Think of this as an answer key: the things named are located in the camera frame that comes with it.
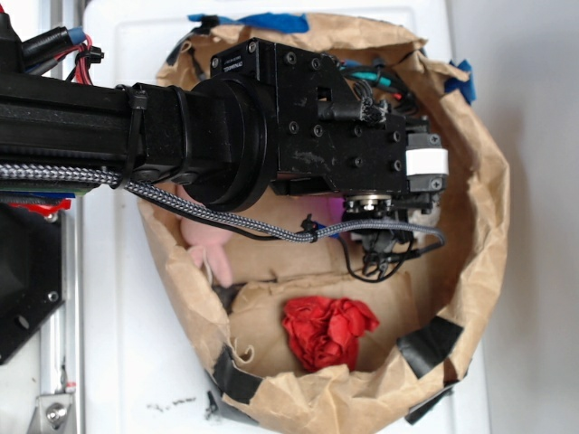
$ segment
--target red fabric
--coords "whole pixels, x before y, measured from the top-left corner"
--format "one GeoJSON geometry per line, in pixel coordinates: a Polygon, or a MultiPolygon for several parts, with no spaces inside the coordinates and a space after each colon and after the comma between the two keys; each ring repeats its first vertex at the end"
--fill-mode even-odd
{"type": "Polygon", "coordinates": [[[342,363],[354,371],[358,337],[380,324],[365,303],[349,298],[294,298],[284,313],[289,348],[311,373],[342,363]]]}

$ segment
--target blue tape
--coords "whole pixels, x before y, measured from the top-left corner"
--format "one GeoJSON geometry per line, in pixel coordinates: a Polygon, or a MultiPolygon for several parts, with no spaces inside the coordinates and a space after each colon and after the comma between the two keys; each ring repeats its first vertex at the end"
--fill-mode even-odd
{"type": "Polygon", "coordinates": [[[469,73],[468,81],[460,81],[458,79],[452,78],[446,80],[444,83],[444,91],[446,93],[450,93],[453,90],[460,90],[460,93],[465,98],[465,100],[471,104],[472,101],[477,99],[477,91],[474,89],[474,79],[473,79],[473,72],[472,66],[470,65],[469,61],[464,60],[458,66],[451,61],[451,65],[458,68],[461,71],[465,71],[469,73]]]}
{"type": "Polygon", "coordinates": [[[82,27],[74,27],[69,29],[69,37],[71,38],[72,45],[78,45],[87,39],[87,35],[84,34],[82,27]]]}
{"type": "MultiPolygon", "coordinates": [[[[316,221],[314,221],[314,223],[318,226],[318,231],[321,230],[321,229],[326,228],[326,226],[324,226],[324,225],[321,224],[321,223],[318,223],[318,222],[316,222],[316,221]]],[[[336,238],[336,239],[337,239],[337,238],[339,238],[339,236],[340,236],[339,233],[335,233],[334,235],[330,235],[329,238],[336,238]]]]}
{"type": "MultiPolygon", "coordinates": [[[[188,15],[189,21],[200,22],[205,14],[188,15]]],[[[223,25],[249,25],[260,29],[275,30],[281,33],[305,33],[309,31],[306,15],[292,14],[265,14],[249,15],[239,20],[232,20],[226,16],[219,16],[219,23],[223,25]]]]}

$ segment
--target black tape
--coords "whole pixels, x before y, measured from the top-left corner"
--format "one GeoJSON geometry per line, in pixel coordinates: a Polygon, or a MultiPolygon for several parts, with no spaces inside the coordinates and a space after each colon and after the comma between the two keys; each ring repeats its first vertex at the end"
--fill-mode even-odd
{"type": "Polygon", "coordinates": [[[399,338],[396,344],[416,377],[422,378],[451,354],[462,330],[461,326],[436,316],[420,330],[399,338]]]}
{"type": "Polygon", "coordinates": [[[452,387],[457,382],[447,384],[444,389],[436,393],[432,398],[425,402],[418,404],[410,409],[410,412],[404,417],[408,423],[414,425],[418,420],[422,419],[426,413],[440,402],[445,396],[452,395],[452,387]]]}
{"type": "Polygon", "coordinates": [[[224,346],[214,367],[214,379],[219,389],[241,404],[249,404],[263,379],[245,373],[235,366],[232,349],[224,346]]]}

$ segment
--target brown paper bag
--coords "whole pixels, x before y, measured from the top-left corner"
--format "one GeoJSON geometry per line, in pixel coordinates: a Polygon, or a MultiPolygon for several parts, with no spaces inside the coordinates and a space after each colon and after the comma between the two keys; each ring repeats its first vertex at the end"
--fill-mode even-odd
{"type": "MultiPolygon", "coordinates": [[[[176,217],[148,203],[139,206],[166,292],[226,402],[281,432],[373,433],[466,374],[503,279],[508,164],[461,94],[444,93],[448,78],[468,75],[425,58],[419,52],[425,40],[402,27],[362,18],[309,14],[308,22],[311,30],[301,34],[217,26],[208,36],[192,36],[175,63],[159,72],[159,83],[191,89],[196,84],[191,47],[208,71],[213,54],[250,37],[364,63],[385,59],[395,65],[449,149],[451,174],[439,224],[447,246],[405,264],[392,279],[369,285],[346,275],[336,241],[297,245],[234,236],[226,250],[236,282],[247,285],[228,316],[186,254],[176,217]],[[305,295],[360,299],[375,311],[381,325],[361,339],[355,372],[341,365],[307,374],[290,353],[281,310],[288,299],[305,295]],[[446,339],[449,335],[458,340],[446,339]],[[413,364],[413,342],[436,346],[437,338],[451,341],[441,343],[448,346],[448,357],[421,372],[413,364]]],[[[271,192],[243,214],[298,231],[310,212],[321,222],[339,219],[330,199],[271,192]]],[[[355,265],[359,256],[358,250],[355,265]]]]}

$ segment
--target pink plush toy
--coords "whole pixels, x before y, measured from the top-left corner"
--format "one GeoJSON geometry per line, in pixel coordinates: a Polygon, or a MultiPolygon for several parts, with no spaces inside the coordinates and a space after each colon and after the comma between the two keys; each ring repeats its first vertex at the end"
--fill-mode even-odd
{"type": "MultiPolygon", "coordinates": [[[[181,186],[177,186],[177,195],[192,203],[196,202],[181,186]]],[[[193,263],[200,269],[205,265],[209,281],[215,276],[222,287],[233,284],[233,272],[223,246],[232,237],[225,229],[214,228],[206,224],[181,219],[181,234],[191,247],[187,250],[193,263]]]]}

